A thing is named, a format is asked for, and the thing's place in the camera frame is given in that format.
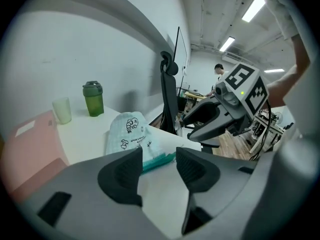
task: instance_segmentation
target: black office chair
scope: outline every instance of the black office chair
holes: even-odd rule
[[[178,73],[178,65],[172,60],[170,53],[161,52],[163,61],[161,61],[161,87],[163,97],[163,114],[160,129],[171,134],[177,135],[175,130],[176,116],[178,115],[178,97],[176,95],[176,79]],[[208,139],[201,142],[202,146],[210,148],[219,148],[220,143],[216,139]]]

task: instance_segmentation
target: white table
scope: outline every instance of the white table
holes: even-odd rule
[[[259,145],[259,143],[262,141],[262,138],[267,130],[267,126],[268,126],[268,121],[261,118],[261,117],[258,117],[258,116],[255,116],[254,117],[255,120],[257,120],[260,124],[262,124],[264,126],[264,130],[263,132],[260,134],[258,140],[256,141],[256,143],[253,145],[253,147],[250,149],[249,153],[252,154],[255,149],[257,148],[257,146]],[[269,130],[272,129],[274,130],[277,134],[279,134],[280,136],[282,136],[282,134],[284,134],[285,130],[281,127],[279,127],[278,125],[270,125],[270,128]]]
[[[112,121],[120,113],[104,107],[104,114],[90,117],[86,108],[74,109],[72,121],[58,125],[60,140],[70,165],[98,158],[105,154]],[[201,144],[149,126],[166,154],[176,147],[201,150]],[[176,163],[163,166],[139,178],[138,194],[142,211],[168,238],[181,237],[189,191],[182,181]]]

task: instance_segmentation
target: ceiling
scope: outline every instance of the ceiling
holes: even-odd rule
[[[263,6],[250,22],[242,20],[252,1],[183,0],[191,47],[220,49],[228,37],[233,37],[235,41],[228,52],[253,62],[260,70],[283,68],[288,71],[295,63],[294,50],[291,42],[284,40],[269,9]],[[283,75],[265,74],[269,81]]]

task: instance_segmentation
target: green shaker bottle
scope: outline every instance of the green shaker bottle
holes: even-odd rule
[[[83,96],[86,107],[91,117],[97,117],[104,113],[104,101],[102,99],[102,86],[98,81],[88,81],[83,87]]]

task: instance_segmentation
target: white label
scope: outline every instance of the white label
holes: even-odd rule
[[[20,134],[23,134],[24,132],[30,130],[31,128],[33,128],[35,126],[35,121],[29,122],[26,125],[20,127],[17,131],[15,136],[19,136]]]

